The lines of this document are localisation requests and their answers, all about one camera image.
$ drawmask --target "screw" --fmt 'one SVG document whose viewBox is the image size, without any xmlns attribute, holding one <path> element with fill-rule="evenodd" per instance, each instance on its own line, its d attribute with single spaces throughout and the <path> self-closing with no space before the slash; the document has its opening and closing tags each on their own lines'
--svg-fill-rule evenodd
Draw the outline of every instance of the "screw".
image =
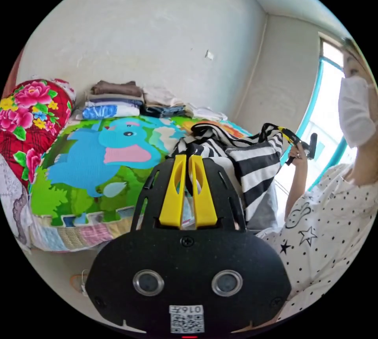
<svg viewBox="0 0 378 339">
<path fill-rule="evenodd" d="M 277 307 L 282 301 L 282 298 L 276 297 L 272 302 L 271 302 L 271 308 Z"/>
<path fill-rule="evenodd" d="M 180 243 L 184 246 L 184 247 L 191 247 L 193 244 L 194 244 L 194 239 L 192 237 L 182 237 L 181 240 L 180 240 Z"/>
</svg>

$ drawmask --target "cartoon blanket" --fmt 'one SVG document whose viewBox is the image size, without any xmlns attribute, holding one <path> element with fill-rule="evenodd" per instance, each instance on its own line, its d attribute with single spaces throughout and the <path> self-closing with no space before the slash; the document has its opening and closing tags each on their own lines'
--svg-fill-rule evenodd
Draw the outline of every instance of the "cartoon blanket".
<svg viewBox="0 0 378 339">
<path fill-rule="evenodd" d="M 31 241 L 75 251 L 130 230 L 134 206 L 152 168 L 199 120 L 139 116 L 72 120 L 43 155 L 29 187 Z M 242 135 L 237 126 L 224 128 Z"/>
</svg>

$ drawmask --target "qr code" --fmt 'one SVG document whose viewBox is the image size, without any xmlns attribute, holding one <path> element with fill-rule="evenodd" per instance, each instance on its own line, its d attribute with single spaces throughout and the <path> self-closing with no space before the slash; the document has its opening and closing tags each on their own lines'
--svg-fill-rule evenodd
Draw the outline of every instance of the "qr code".
<svg viewBox="0 0 378 339">
<path fill-rule="evenodd" d="M 171 314 L 170 331 L 176 334 L 205 332 L 204 316 L 194 314 Z"/>
</svg>

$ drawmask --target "polka dot shirt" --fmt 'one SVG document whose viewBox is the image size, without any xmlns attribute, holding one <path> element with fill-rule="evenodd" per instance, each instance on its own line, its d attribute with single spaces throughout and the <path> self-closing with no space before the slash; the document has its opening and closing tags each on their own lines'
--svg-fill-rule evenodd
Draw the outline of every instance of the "polka dot shirt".
<svg viewBox="0 0 378 339">
<path fill-rule="evenodd" d="M 317 301 L 358 254 L 378 210 L 378 183 L 358 187 L 342 175 L 350 165 L 330 168 L 293 206 L 281 229 L 257 234 L 280 255 L 292 286 L 279 320 Z"/>
</svg>

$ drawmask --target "floral pillow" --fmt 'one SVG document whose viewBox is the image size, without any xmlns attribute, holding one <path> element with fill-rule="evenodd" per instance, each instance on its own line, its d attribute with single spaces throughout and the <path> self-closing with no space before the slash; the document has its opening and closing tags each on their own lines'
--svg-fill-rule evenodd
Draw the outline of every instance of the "floral pillow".
<svg viewBox="0 0 378 339">
<path fill-rule="evenodd" d="M 0 101 L 0 153 L 26 188 L 71 115 L 67 85 L 58 79 L 28 80 Z"/>
</svg>

